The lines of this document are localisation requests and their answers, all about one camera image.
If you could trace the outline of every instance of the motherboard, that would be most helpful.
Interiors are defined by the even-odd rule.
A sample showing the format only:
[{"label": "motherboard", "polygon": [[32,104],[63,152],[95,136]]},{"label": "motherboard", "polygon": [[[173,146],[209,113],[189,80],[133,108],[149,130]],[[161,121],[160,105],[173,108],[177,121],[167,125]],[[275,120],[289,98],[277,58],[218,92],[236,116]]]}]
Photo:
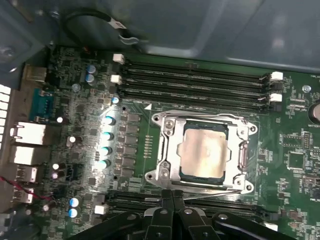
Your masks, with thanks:
[{"label": "motherboard", "polygon": [[[15,141],[49,152],[14,162],[37,164],[33,188],[53,196],[25,202],[40,239],[143,214],[163,188],[190,200],[220,194],[189,200],[209,216],[234,204],[279,232],[320,239],[320,75],[57,47],[45,79],[23,79],[26,89],[18,125],[29,131],[18,127]],[[35,125],[46,143],[27,142]]]}]

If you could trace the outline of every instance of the red wire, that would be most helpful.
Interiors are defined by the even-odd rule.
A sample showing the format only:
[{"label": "red wire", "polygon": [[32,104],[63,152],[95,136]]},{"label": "red wire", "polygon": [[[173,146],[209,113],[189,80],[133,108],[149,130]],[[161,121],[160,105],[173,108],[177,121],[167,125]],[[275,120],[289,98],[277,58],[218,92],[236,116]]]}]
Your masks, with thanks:
[{"label": "red wire", "polygon": [[6,179],[4,176],[0,176],[0,180],[4,181],[12,186],[14,186],[15,188],[17,188],[18,190],[22,190],[24,192],[26,192],[27,194],[31,194],[33,197],[35,197],[36,199],[42,199],[42,200],[51,200],[52,198],[49,196],[39,196],[37,194],[35,194],[34,192],[31,192],[27,189],[25,189],[24,187],[22,187],[19,183],[17,183],[16,181],[11,181]]}]

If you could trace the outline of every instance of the cpu socket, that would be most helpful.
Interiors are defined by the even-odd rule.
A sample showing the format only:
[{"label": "cpu socket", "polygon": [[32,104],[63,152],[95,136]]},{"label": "cpu socket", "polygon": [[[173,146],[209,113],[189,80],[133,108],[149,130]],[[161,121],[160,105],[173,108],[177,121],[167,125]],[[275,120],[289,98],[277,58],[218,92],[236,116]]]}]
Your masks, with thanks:
[{"label": "cpu socket", "polygon": [[161,129],[156,169],[145,179],[158,187],[194,194],[250,193],[249,136],[258,128],[232,114],[171,110],[152,116]]}]

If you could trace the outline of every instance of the cable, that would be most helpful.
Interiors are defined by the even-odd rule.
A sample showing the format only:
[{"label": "cable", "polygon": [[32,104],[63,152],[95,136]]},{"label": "cable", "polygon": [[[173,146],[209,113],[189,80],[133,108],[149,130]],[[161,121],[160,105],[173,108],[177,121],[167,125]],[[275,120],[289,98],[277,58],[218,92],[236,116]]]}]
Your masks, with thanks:
[{"label": "cable", "polygon": [[79,37],[76,34],[74,34],[68,27],[68,23],[72,19],[75,19],[77,17],[82,17],[82,16],[96,17],[112,25],[114,29],[118,30],[119,39],[125,45],[135,45],[140,41],[138,38],[132,36],[132,34],[127,30],[127,28],[124,25],[122,25],[118,21],[115,21],[108,14],[95,10],[93,8],[80,7],[80,8],[73,9],[72,12],[64,15],[61,18],[61,27],[65,32],[65,34],[67,35],[67,37],[70,38],[72,41],[74,41],[77,45],[82,46],[86,52],[88,51],[88,47],[85,46],[83,42],[79,39]]},{"label": "cable", "polygon": [[183,200],[193,200],[193,199],[205,199],[205,198],[211,198],[211,197],[222,197],[227,196],[231,194],[239,194],[242,190],[236,190],[236,191],[230,191],[230,192],[222,192],[222,193],[216,193],[211,195],[201,195],[201,196],[190,196],[190,197],[184,197]]},{"label": "cable", "polygon": [[15,188],[17,188],[18,190],[22,190],[24,191],[25,193],[27,194],[31,194],[33,197],[35,197],[36,199],[42,199],[42,200],[52,200],[51,197],[49,196],[39,196],[37,194],[35,194],[34,192],[31,192],[27,189],[25,189],[24,187],[22,187],[19,183],[17,183],[16,181],[11,181],[11,180],[8,180],[6,179],[4,176],[0,176],[0,181],[4,181],[12,186],[14,186]]}]

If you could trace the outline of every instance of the green circuit board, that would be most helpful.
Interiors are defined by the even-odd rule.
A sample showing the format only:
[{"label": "green circuit board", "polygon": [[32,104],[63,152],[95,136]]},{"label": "green circuit board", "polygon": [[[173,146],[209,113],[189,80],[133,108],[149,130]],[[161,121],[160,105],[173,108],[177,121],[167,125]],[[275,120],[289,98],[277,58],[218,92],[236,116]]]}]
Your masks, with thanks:
[{"label": "green circuit board", "polygon": [[[250,75],[262,76],[275,70],[133,53],[124,55],[138,62],[184,67],[197,64],[201,69]],[[147,183],[144,175],[154,170],[157,164],[160,129],[151,122],[151,117],[168,110],[231,113],[245,117],[258,126],[258,133],[250,139],[248,156],[248,180],[254,185],[254,191],[225,199],[261,205],[278,212],[280,218],[275,224],[282,233],[297,239],[320,238],[320,187],[304,177],[320,177],[320,125],[312,123],[308,117],[310,105],[320,98],[320,75],[283,72],[281,112],[233,111],[134,99],[111,104],[113,95],[108,89],[112,56],[113,53],[103,51],[87,56],[79,49],[65,47],[52,53],[50,64],[55,70],[46,80],[54,86],[50,89],[54,92],[52,115],[63,114],[68,117],[70,124],[62,127],[61,141],[52,147],[50,164],[63,160],[75,168],[72,170],[77,172],[77,176],[67,181],[45,178],[45,191],[64,186],[65,197],[59,200],[59,205],[52,211],[38,213],[39,221],[43,222],[43,239],[64,239],[91,227],[93,199],[98,193],[108,190],[159,193],[160,189]],[[85,82],[88,65],[96,67],[95,86]],[[71,89],[74,83],[81,85],[79,92]],[[309,93],[303,92],[304,85],[311,87]],[[116,124],[110,128],[114,134],[110,147],[115,150],[108,157],[111,165],[98,171],[95,163],[97,143],[103,131],[102,120],[111,113]],[[137,114],[139,120],[129,121],[126,118],[129,114]],[[131,170],[124,173],[123,167],[116,161],[121,155],[116,149],[124,146],[118,141],[125,136],[121,127],[128,129],[128,126],[138,129],[126,134],[136,137],[137,142],[125,145],[135,150],[132,156],[135,163]],[[68,136],[81,136],[81,145],[67,147]],[[95,184],[89,183],[90,178],[95,178]],[[85,195],[91,195],[91,198],[82,201],[78,216],[68,217],[70,198]]]}]

